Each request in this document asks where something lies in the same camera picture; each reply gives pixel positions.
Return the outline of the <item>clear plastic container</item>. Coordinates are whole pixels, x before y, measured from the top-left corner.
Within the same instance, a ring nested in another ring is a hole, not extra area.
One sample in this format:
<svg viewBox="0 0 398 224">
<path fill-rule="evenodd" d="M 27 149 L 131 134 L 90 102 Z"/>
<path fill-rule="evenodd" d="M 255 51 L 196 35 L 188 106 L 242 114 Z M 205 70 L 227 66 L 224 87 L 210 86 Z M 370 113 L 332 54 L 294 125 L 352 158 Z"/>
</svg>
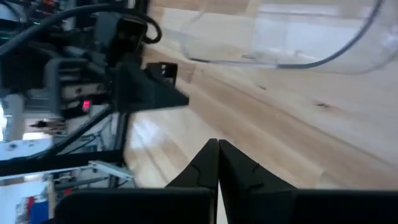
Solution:
<svg viewBox="0 0 398 224">
<path fill-rule="evenodd" d="M 365 73 L 398 57 L 398 0 L 255 0 L 244 13 L 208 0 L 178 40 L 196 62 Z"/>
</svg>

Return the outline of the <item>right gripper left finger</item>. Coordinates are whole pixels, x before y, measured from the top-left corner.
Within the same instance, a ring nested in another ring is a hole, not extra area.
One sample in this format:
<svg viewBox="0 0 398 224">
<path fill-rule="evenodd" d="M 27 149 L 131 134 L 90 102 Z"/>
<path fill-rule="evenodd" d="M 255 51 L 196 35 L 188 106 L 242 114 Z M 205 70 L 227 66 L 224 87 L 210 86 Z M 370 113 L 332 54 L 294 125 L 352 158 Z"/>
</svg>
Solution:
<svg viewBox="0 0 398 224">
<path fill-rule="evenodd" d="M 163 188 L 87 189 L 63 198 L 54 224 L 216 224 L 217 139 Z"/>
</svg>

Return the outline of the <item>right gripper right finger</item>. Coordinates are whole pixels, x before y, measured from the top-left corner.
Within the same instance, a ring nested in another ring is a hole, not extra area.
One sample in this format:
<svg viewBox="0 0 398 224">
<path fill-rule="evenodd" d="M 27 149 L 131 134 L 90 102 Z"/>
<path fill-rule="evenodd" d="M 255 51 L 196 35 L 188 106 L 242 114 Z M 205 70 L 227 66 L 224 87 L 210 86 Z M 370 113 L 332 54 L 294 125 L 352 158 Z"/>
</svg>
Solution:
<svg viewBox="0 0 398 224">
<path fill-rule="evenodd" d="M 219 178 L 231 224 L 398 224 L 396 190 L 298 189 L 226 140 Z"/>
</svg>

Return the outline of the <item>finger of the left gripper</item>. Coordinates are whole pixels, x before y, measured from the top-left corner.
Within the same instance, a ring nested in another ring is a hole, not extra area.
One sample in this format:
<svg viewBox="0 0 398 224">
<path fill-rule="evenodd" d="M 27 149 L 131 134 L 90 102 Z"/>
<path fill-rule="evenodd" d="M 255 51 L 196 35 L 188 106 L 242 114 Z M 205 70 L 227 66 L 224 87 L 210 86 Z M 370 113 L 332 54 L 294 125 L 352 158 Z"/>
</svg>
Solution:
<svg viewBox="0 0 398 224">
<path fill-rule="evenodd" d="M 144 73 L 150 86 L 162 85 L 175 87 L 178 65 L 169 62 L 147 63 Z"/>
<path fill-rule="evenodd" d="M 150 86 L 136 63 L 119 63 L 114 81 L 114 109 L 120 113 L 135 113 L 187 106 L 189 97 L 171 86 Z"/>
</svg>

